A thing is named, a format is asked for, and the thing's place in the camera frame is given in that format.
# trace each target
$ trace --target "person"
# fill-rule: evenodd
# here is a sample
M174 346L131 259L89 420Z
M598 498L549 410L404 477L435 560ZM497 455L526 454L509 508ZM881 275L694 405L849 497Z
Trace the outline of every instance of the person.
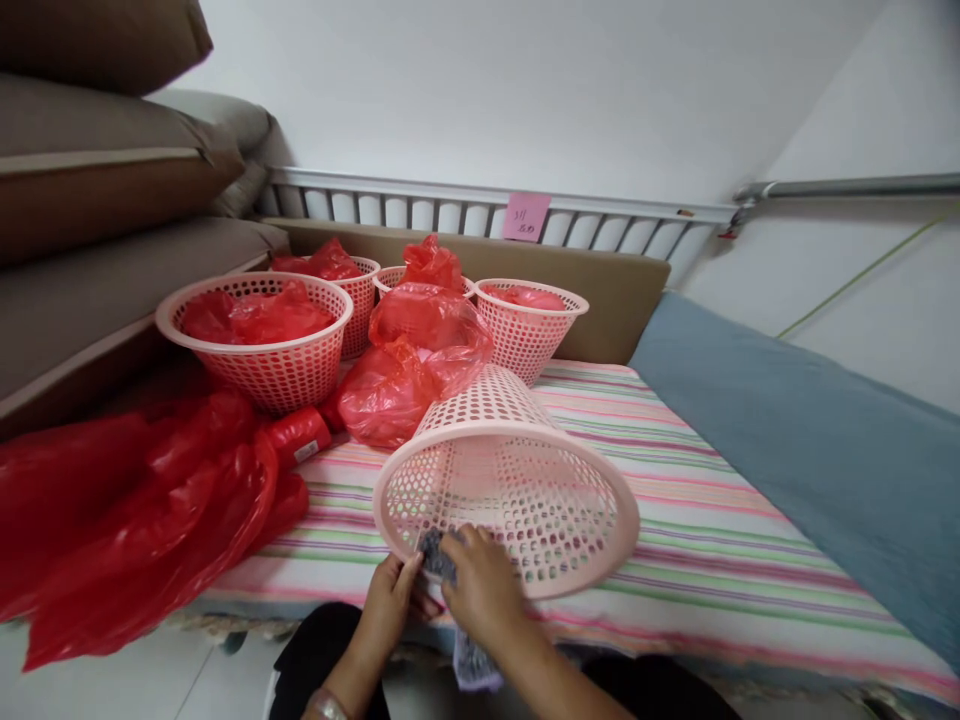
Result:
M661 656L601 657L576 669L526 613L513 565L483 528L464 525L462 542L440 544L457 568L444 583L454 620L497 663L535 715L547 720L739 716L709 685ZM430 621L442 609L421 592L417 553L390 555L373 574L363 612L324 605L304 620L281 653L270 720L389 718L381 674L407 617Z

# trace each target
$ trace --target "green wire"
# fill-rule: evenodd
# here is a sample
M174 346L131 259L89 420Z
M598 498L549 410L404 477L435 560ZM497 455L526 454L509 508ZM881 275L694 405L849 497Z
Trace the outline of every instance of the green wire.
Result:
M913 233L913 234L912 234L910 237L908 237L906 240L902 240L901 242L897 243L894 247L890 248L887 252L885 252L883 255L881 255L880 257L878 257L878 258L877 258L876 260L874 260L872 263L870 263L869 265L867 265L867 267L865 267L863 270L861 270L859 273L857 273L853 278L851 278L848 282L846 282L844 285L842 285L842 286L840 287L840 289L837 290L835 293L833 293L830 297L828 297L828 298L827 298L826 300L824 300L822 303L820 303L819 305L817 305L813 310L811 310L810 312L808 312L808 313L807 313L806 315L804 315L802 318L800 318L799 320L797 320L793 325L791 325L791 326L788 327L786 330L784 330L784 331L781 332L779 335L777 335L777 338L783 338L783 337L785 337L786 335L790 334L790 332L792 332L793 330L795 330L796 328L798 328L800 325L803 325L803 323L805 323L807 320L809 320L810 318L812 318L812 317L813 317L814 315L816 315L818 312L820 312L821 310L823 310L823 308L825 308L827 305L829 305L829 304L832 303L834 300L836 300L838 297L840 297L840 296L841 296L844 292L846 292L850 287L852 287L853 285L855 285L856 283L858 283L860 280L862 280L864 277L866 277L867 275L869 275L870 272L871 272L874 268L876 268L878 265L884 263L886 260L888 260L889 258L891 258L891 257L893 257L894 255L896 255L896 254L897 254L898 252L900 252L903 248L905 248L907 245L909 245L910 243L912 243L912 242L913 242L914 240L916 240L918 237L920 237L921 235L923 235L923 234L924 234L927 230L929 230L930 228L935 227L935 226L939 225L939 224L942 223L942 222L945 222L945 221L950 217L950 213L952 213L952 212L953 212L955 209L957 209L957 208L960 208L960 203L957 203L956 205L954 205L946 215L942 215L941 217L934 218L933 220L931 220L930 222L928 222L926 225L924 225L923 227L921 227L919 230L917 230L915 233Z

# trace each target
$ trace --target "mattress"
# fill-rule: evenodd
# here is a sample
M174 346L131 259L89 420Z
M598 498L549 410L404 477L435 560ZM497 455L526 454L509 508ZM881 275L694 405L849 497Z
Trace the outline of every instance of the mattress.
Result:
M626 477L640 511L633 557L596 588L537 605L556 642L806 671L960 706L947 664L821 553L626 367L552 361L534 394ZM387 548L373 521L385 452L354 442L300 467L299 526L192 606L300 618L362 605ZM449 616L436 627L452 627Z

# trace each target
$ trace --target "white tile floor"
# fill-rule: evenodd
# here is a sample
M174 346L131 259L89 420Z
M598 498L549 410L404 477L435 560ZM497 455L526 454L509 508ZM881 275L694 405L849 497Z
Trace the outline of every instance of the white tile floor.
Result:
M107 658L81 658L27 676L24 627L0 626L0 718L4 720L260 720L280 645L249 637L233 657L200 633L159 630ZM449 671L392 666L385 681L394 720L508 718L529 712L510 691L457 693ZM744 720L864 720L833 697L817 704L737 704Z

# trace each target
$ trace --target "sticky note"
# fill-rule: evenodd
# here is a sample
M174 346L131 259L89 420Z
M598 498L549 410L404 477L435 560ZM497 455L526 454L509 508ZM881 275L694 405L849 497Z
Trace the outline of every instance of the sticky note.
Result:
M508 240L537 242L550 209L550 196L539 193L510 193L503 236Z

